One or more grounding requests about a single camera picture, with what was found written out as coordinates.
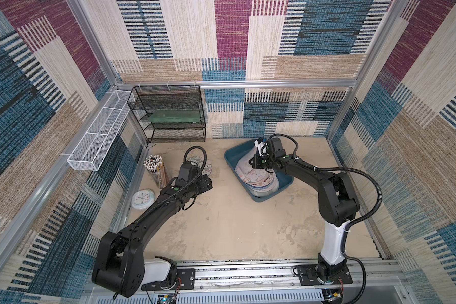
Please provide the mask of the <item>white butterfly coaster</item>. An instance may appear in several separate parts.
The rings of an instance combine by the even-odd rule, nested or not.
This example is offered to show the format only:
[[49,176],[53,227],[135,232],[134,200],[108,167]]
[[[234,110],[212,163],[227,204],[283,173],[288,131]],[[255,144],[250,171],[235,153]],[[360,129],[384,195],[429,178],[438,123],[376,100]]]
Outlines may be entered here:
[[257,148],[252,148],[244,157],[242,157],[235,167],[235,172],[246,184],[254,187],[264,187],[269,185],[274,178],[264,169],[253,168],[252,165],[248,163],[256,152]]

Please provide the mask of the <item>teal plastic storage box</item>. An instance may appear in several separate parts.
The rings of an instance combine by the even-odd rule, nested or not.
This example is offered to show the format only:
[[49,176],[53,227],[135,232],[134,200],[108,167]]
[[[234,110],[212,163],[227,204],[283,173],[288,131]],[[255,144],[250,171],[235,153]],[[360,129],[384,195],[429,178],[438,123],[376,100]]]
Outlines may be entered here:
[[273,195],[270,195],[270,196],[267,196],[267,197],[263,197],[263,198],[259,198],[259,197],[256,197],[256,196],[253,196],[251,194],[251,192],[249,191],[247,185],[245,182],[243,182],[239,176],[237,175],[237,173],[235,172],[235,167],[237,165],[237,163],[239,162],[239,160],[244,157],[252,148],[255,148],[255,145],[254,145],[254,142],[255,140],[254,139],[251,139],[249,141],[246,141],[242,144],[239,144],[233,148],[230,148],[228,149],[225,154],[224,154],[224,158],[229,166],[229,168],[233,171],[234,175],[236,176],[237,180],[241,183],[241,185],[243,186],[244,190],[248,193],[248,195],[251,197],[251,199],[253,201],[256,201],[258,203],[261,203],[263,201],[266,201],[268,200],[269,198],[272,198],[280,193],[282,193],[285,189],[287,189],[289,186],[292,185],[293,181],[294,181],[294,178],[293,177],[290,177],[282,172],[278,172],[276,174],[272,174],[272,177],[275,179],[276,177],[278,178],[279,180],[279,190],[277,192],[275,192]]

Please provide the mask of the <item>green white cabbage coaster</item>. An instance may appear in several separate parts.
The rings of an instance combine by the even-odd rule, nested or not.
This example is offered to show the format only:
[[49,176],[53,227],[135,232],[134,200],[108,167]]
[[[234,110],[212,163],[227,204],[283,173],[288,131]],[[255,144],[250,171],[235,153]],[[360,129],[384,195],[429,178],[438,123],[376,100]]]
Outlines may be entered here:
[[[188,157],[187,161],[197,164],[197,166],[199,166],[200,168],[202,167],[202,165],[204,163],[203,158],[198,155]],[[207,160],[202,174],[203,175],[206,174],[207,176],[210,176],[211,173],[212,173],[212,163],[210,160]]]

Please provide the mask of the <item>pink checkered bunny coaster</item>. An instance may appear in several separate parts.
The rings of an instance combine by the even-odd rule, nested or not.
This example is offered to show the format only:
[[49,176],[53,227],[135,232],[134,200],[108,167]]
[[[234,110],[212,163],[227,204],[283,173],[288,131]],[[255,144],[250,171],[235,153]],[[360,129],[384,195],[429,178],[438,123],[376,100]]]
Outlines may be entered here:
[[275,192],[279,190],[279,180],[276,177],[273,181],[269,182],[267,186],[251,186],[246,184],[249,191],[253,196],[263,198],[270,195],[273,195]]

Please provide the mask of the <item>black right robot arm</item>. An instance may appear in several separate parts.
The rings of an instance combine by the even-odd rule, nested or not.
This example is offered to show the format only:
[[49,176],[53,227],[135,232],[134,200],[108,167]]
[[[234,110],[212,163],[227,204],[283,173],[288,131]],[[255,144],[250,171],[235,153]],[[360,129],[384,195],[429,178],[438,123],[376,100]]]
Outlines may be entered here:
[[323,284],[340,278],[347,266],[345,245],[349,223],[356,218],[360,208],[348,175],[323,171],[293,155],[278,154],[273,158],[256,153],[248,163],[257,169],[281,171],[317,190],[319,213],[325,221],[325,235],[315,273]]

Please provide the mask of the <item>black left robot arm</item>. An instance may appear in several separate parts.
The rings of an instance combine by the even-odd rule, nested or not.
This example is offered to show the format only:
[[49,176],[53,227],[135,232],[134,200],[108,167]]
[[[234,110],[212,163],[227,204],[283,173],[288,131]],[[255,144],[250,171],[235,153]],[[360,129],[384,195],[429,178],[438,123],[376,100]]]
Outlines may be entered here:
[[166,221],[201,193],[212,189],[206,175],[197,178],[186,189],[182,181],[161,190],[154,204],[137,221],[117,233],[107,232],[101,239],[94,262],[91,281],[126,298],[142,286],[155,284],[173,288],[177,282],[177,264],[156,256],[145,261],[144,249]]

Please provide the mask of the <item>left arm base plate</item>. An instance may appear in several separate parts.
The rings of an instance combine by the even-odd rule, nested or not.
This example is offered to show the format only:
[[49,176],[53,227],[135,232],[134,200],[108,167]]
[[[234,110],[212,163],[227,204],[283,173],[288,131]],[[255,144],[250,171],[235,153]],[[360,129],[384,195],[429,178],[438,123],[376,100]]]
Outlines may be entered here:
[[193,290],[195,287],[196,270],[194,268],[177,269],[162,282],[152,282],[141,286],[141,291],[176,291]]

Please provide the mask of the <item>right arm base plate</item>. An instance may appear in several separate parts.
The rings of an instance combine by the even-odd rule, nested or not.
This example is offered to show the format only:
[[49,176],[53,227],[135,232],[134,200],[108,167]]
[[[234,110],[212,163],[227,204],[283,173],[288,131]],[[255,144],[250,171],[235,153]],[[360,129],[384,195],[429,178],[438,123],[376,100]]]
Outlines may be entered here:
[[302,286],[352,284],[353,279],[345,262],[338,265],[297,265],[292,269]]

